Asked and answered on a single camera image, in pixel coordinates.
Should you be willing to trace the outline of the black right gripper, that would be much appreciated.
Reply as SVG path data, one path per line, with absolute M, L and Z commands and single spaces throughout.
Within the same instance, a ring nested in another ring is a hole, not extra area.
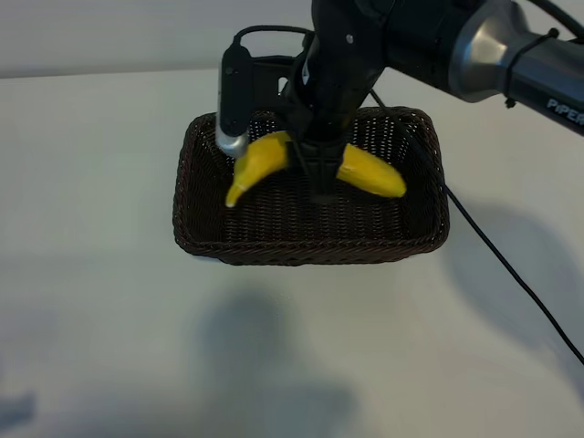
M 341 139 L 388 66 L 391 1 L 313 1 L 314 37 L 294 71 L 287 119 L 314 203 L 332 203 L 346 143 Z

